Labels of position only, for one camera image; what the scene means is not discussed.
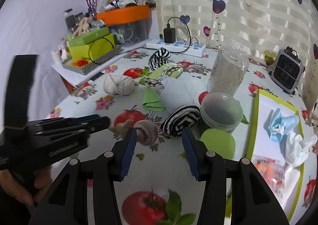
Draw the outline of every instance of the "portable heater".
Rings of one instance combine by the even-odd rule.
[[[285,92],[292,93],[302,73],[304,72],[304,65],[296,55],[293,54],[291,47],[280,49],[275,62],[271,65],[272,71],[270,73],[271,79],[280,86]]]

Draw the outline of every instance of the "green round mat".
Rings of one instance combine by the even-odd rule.
[[[204,142],[208,150],[212,150],[223,158],[232,159],[235,153],[235,140],[233,136],[219,129],[207,129],[200,141]]]

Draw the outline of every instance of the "gray striped tray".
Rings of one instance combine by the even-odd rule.
[[[122,48],[119,45],[117,45],[115,47],[115,49],[98,57],[97,59],[94,60],[94,62],[102,64],[102,63],[110,60],[114,56],[120,54],[121,52],[122,52]],[[91,71],[93,71],[94,69],[96,69],[99,66],[98,64],[96,64],[94,62],[90,62],[89,64],[87,64],[83,67],[74,67],[74,66],[72,66],[73,60],[67,59],[64,62],[62,62],[62,66],[64,69],[67,69],[67,70],[70,70],[73,72],[77,72],[79,74],[87,75],[88,73],[90,73]]]

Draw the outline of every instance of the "silver screw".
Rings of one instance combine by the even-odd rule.
[[[78,160],[76,158],[72,158],[70,160],[70,165],[72,165],[72,166],[76,165],[77,163],[78,163]]]
[[[212,150],[208,150],[208,151],[206,152],[206,156],[214,157],[214,156],[215,156],[215,152],[212,151]]]
[[[104,153],[104,156],[106,157],[106,158],[110,158],[110,157],[112,157],[114,155],[114,153],[112,153],[111,151],[106,151],[105,153]]]
[[[242,158],[242,163],[248,165],[250,163],[250,160],[248,158]]]

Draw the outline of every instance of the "green box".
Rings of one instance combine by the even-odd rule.
[[[114,36],[112,34],[106,35],[104,38],[107,38],[115,47]],[[81,59],[89,59],[90,57],[92,60],[95,60],[113,49],[111,43],[108,40],[97,39],[90,44],[72,46],[68,49],[74,62]]]
[[[68,35],[68,43],[70,47],[86,45],[91,42],[94,42],[96,39],[104,37],[109,34],[108,27],[103,27],[101,29],[95,29],[75,38],[72,38],[72,35]]]

